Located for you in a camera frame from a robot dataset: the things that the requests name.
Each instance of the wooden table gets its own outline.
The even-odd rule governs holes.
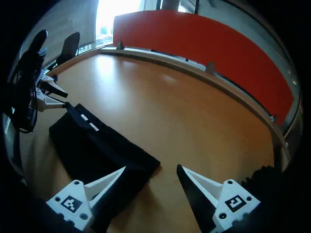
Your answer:
[[[161,169],[112,221],[109,233],[199,232],[176,175],[179,163],[220,183],[242,181],[261,166],[273,165],[271,135],[255,115],[178,71],[96,55],[60,73],[58,85],[69,93],[72,105],[81,103],[161,162]],[[45,200],[71,181],[48,132],[65,112],[39,113],[35,131],[21,136],[27,178]]]

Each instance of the screw hole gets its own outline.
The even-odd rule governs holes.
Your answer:
[[[70,223],[70,225],[72,225],[72,226],[74,226],[74,225],[75,225],[75,223],[74,223],[73,221],[71,221],[71,220],[68,220],[67,222],[69,222],[69,223]]]
[[[225,214],[225,213],[221,213],[220,215],[219,215],[219,218],[220,219],[225,219],[227,217],[227,215]]]
[[[88,216],[85,213],[80,214],[80,218],[83,220],[87,220]]]

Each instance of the white tag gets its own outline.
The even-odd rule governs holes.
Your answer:
[[[93,125],[93,123],[90,123],[90,126],[92,126],[92,128],[93,128],[95,131],[99,131],[99,129],[98,129],[95,125]]]
[[[81,114],[81,117],[82,117],[85,121],[88,120],[88,119],[86,118],[86,116],[84,116],[83,114]]]

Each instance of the red partition panel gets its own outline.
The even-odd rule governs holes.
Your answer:
[[[257,99],[281,125],[293,95],[273,61],[236,30],[212,19],[171,10],[115,17],[114,44],[154,49],[207,64]]]

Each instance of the black cable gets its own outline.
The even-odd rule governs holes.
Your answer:
[[[30,132],[33,132],[33,129],[35,128],[35,125],[37,123],[37,117],[38,117],[38,99],[37,99],[37,92],[36,92],[36,86],[35,86],[35,81],[32,83],[32,88],[33,88],[33,102],[34,102],[34,109],[35,109],[35,121],[33,123],[33,127],[31,130],[21,130],[18,129],[19,132],[23,134],[28,134]]]

